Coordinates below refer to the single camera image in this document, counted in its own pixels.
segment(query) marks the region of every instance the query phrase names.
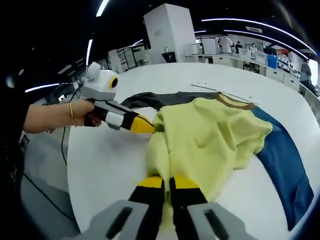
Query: black ceiling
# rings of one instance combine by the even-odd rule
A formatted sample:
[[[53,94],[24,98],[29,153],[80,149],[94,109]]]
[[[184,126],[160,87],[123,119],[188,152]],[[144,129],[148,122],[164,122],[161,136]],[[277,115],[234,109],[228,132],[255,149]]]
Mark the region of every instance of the black ceiling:
[[[11,1],[2,21],[4,52],[9,71],[25,69],[23,88],[39,83],[68,81],[67,74],[81,71],[76,61],[85,62],[89,39],[93,39],[90,62],[105,58],[107,52],[147,38],[143,16],[163,3],[190,9],[195,30],[223,34],[224,29],[247,31],[259,27],[263,35],[296,49],[301,43],[269,27],[234,21],[208,21],[210,18],[241,18],[270,24],[302,39],[320,51],[317,6],[294,1],[212,1],[212,0],[110,0],[101,17],[96,17],[102,0]],[[57,72],[72,65],[65,74]]]

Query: black cable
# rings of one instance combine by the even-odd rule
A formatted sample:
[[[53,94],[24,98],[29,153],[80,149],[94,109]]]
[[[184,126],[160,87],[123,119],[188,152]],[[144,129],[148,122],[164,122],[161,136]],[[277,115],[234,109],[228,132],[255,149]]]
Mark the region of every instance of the black cable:
[[[79,85],[78,88],[74,91],[69,103],[72,101],[72,99],[74,99],[77,91],[80,89],[80,87],[82,87],[82,85]],[[64,139],[65,139],[65,134],[66,134],[66,127],[63,128],[63,134],[62,134],[62,139],[61,139],[61,152],[62,152],[62,157],[64,160],[65,165],[67,165],[67,160],[66,160],[66,156],[64,153]]]
[[[23,175],[25,176],[26,179],[28,179],[28,181],[40,192],[42,193],[42,195],[63,215],[65,216],[67,219],[69,219],[70,221],[72,221],[76,226],[77,223],[75,221],[74,218],[68,216],[66,213],[64,213],[45,193],[44,191],[42,191],[31,179],[30,177],[28,177],[27,174],[23,173]]]

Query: blue container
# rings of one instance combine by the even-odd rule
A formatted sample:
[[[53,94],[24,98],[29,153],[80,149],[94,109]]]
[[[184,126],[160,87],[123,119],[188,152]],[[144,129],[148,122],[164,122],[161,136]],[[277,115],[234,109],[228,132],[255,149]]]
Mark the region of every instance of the blue container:
[[[277,68],[277,57],[275,56],[268,56],[268,67],[276,69]]]

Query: hand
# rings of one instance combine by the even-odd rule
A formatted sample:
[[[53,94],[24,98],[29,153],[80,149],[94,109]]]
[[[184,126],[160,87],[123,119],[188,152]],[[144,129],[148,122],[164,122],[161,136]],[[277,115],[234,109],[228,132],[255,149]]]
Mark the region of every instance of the hand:
[[[92,119],[92,123],[99,127],[101,125],[101,120],[90,114],[94,109],[95,105],[87,100],[79,100],[71,103],[73,117],[75,124],[77,126],[83,126],[85,124],[85,117],[88,116]]]

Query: white round table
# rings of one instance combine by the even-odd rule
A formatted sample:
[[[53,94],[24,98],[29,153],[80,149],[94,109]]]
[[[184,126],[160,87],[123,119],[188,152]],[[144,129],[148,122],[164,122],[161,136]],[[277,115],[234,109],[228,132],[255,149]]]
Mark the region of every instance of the white round table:
[[[305,99],[291,88],[249,71],[205,63],[167,63],[138,67],[120,75],[115,100],[142,92],[211,92],[191,84],[201,81],[219,91],[252,96],[291,135],[302,158],[314,195],[320,192],[320,129]],[[137,112],[154,119],[147,107]],[[72,127],[67,155],[67,178],[73,212],[80,230],[117,200],[127,200],[146,177],[145,151],[149,135],[99,128]],[[246,169],[235,170],[217,202],[245,223],[259,240],[290,239],[306,216],[288,232],[285,212],[269,175],[256,156]],[[174,230],[158,239],[177,239]]]

